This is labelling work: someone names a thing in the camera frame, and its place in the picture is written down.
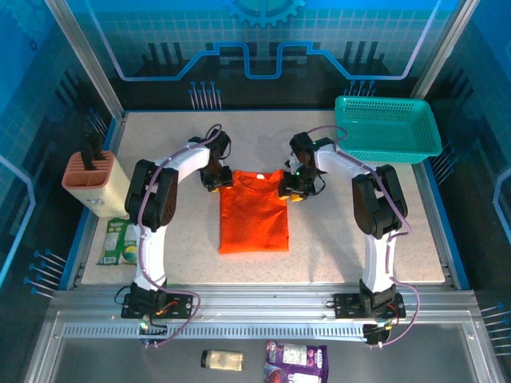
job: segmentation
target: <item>glass panel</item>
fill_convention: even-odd
[[[474,289],[511,289],[510,2],[481,0],[428,96],[444,145],[432,160]]]
[[[458,0],[69,4],[126,109],[330,109],[408,97]]]
[[[34,252],[67,258],[82,205],[61,178],[110,115],[43,1],[0,3],[0,51],[0,380],[18,382],[62,269]]]

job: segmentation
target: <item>purple snack bag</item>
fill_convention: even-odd
[[[327,383],[325,345],[294,345],[268,341],[265,383]]]

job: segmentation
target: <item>blue edge trim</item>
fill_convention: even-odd
[[[113,134],[115,133],[116,130],[117,124],[115,120],[112,119],[109,126],[109,132],[106,136],[105,143],[103,144],[104,150],[110,148],[113,139]],[[71,249],[69,250],[69,255],[67,257],[67,262],[65,263],[64,271],[62,272],[62,278],[60,283],[58,284],[59,290],[67,290],[69,280],[71,279],[71,274],[73,273],[74,263],[77,260],[78,248],[80,247],[81,237],[83,236],[85,224],[87,223],[89,215],[90,210],[84,206],[81,212],[80,221],[78,222],[77,232],[74,235],[73,243],[71,244]]]
[[[115,120],[112,119],[112,122],[109,126],[109,133],[105,140],[104,149],[108,149],[112,143],[113,134],[117,130],[117,124]],[[450,227],[449,219],[447,218],[446,209],[444,208],[444,204],[442,202],[442,198],[440,196],[440,191],[438,190],[438,185],[434,179],[433,169],[431,168],[429,161],[424,161],[424,169],[426,170],[426,176],[430,182],[431,191],[433,192],[434,202],[437,205],[438,214],[440,215],[440,220],[442,226],[444,228],[444,232],[446,233],[447,243],[450,248],[451,255],[453,257],[454,268],[456,269],[456,274],[458,276],[458,280],[460,282],[460,288],[462,290],[470,290],[469,280],[466,277],[465,268],[463,267],[463,263],[461,261],[461,256],[458,251],[458,246],[454,241],[453,231]],[[69,251],[69,256],[67,258],[67,262],[65,263],[65,269],[62,273],[62,278],[60,284],[58,286],[59,290],[67,290],[67,285],[69,279],[71,278],[71,273],[73,272],[73,265],[76,261],[78,248],[80,246],[81,237],[83,235],[83,231],[85,230],[85,224],[87,219],[89,218],[90,211],[87,208],[83,208],[83,212],[81,213],[80,222],[78,223],[77,232],[74,236],[73,244],[71,245],[71,249]]]
[[[444,228],[444,232],[446,233],[447,244],[449,245],[450,253],[453,257],[453,264],[454,268],[456,269],[458,281],[460,282],[460,289],[470,290],[469,280],[466,277],[465,268],[463,267],[463,262],[461,261],[458,246],[456,245],[456,241],[454,241],[453,230],[450,227],[446,209],[444,208],[444,203],[442,202],[440,191],[438,190],[437,181],[434,178],[433,169],[431,168],[430,162],[428,160],[424,161],[424,169],[426,170],[426,175],[430,182],[431,191],[433,192],[434,202],[437,205],[438,214],[440,215],[442,227]]]

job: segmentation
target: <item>teal plastic basket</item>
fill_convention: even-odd
[[[363,161],[418,164],[442,151],[433,112],[423,100],[337,97],[335,123],[349,133],[341,148]]]

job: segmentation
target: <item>small bottle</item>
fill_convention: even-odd
[[[202,352],[200,367],[203,369],[241,371],[243,369],[243,353],[216,349],[205,350]]]

